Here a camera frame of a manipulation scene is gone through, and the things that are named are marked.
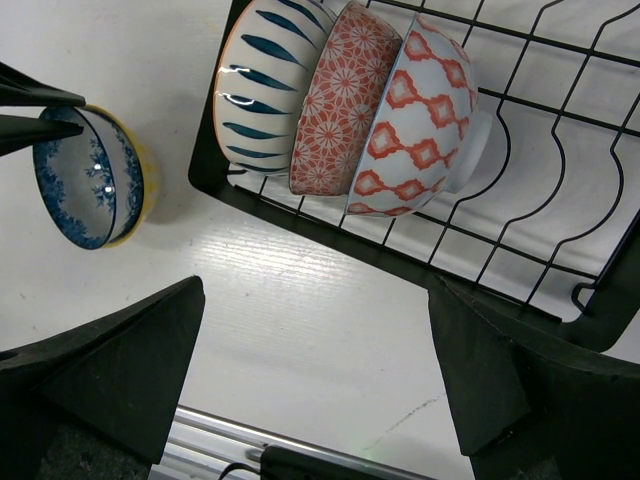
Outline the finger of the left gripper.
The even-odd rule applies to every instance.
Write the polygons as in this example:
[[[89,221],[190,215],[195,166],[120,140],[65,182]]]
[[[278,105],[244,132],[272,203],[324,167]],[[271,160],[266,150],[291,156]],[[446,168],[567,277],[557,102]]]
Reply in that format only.
[[[38,82],[5,63],[0,66],[0,83],[0,104],[3,107],[86,105],[83,96]]]
[[[5,156],[34,144],[80,135],[83,127],[65,121],[51,121],[2,115],[0,155]]]

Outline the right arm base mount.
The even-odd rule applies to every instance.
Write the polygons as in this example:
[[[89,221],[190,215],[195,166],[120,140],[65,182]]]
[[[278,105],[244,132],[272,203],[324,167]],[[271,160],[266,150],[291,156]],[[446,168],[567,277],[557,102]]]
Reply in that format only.
[[[345,466],[278,446],[267,447],[260,457],[260,466],[252,467],[246,463],[229,464],[219,475],[225,479],[235,471],[244,471],[256,475],[259,479],[341,479],[375,480],[403,479],[403,476],[372,468]]]

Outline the leaf pattern bowl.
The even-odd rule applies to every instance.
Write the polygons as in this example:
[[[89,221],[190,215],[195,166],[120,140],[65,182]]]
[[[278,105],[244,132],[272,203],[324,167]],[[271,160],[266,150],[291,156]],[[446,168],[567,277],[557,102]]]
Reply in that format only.
[[[331,29],[299,118],[289,171],[295,195],[349,191],[402,38],[358,1]]]

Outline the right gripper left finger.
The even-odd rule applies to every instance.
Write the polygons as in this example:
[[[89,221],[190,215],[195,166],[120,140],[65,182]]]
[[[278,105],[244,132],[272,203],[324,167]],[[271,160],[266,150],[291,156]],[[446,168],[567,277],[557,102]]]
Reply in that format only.
[[[160,462],[205,306],[198,276],[1,353],[4,479],[145,479]]]

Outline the blue triangle pattern bowl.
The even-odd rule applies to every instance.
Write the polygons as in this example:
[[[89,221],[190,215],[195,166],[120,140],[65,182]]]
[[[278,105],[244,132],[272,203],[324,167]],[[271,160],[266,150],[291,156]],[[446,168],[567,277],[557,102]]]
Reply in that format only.
[[[345,214],[398,217],[470,180],[492,117],[479,106],[467,53],[424,14],[415,15],[392,67]]]

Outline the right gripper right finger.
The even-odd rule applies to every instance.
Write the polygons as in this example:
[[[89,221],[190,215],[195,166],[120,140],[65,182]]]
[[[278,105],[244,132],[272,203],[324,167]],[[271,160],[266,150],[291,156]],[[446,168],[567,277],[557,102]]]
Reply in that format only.
[[[506,316],[442,277],[437,359],[477,479],[636,479],[639,367]]]

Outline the white bowl pink interior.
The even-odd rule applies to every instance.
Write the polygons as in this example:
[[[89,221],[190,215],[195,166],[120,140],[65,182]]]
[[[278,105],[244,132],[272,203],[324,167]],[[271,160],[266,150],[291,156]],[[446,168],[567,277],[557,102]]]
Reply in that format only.
[[[319,1],[251,1],[221,51],[213,123],[226,159],[265,176],[289,171],[311,78],[337,15]]]

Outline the blue floral bowl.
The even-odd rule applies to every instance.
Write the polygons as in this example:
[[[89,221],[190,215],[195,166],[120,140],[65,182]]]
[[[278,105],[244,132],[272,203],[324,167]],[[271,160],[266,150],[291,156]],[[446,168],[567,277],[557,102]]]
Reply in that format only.
[[[159,196],[160,169],[150,150],[94,105],[47,107],[39,118],[83,128],[77,136],[33,146],[39,192],[58,230],[85,250],[125,242]]]

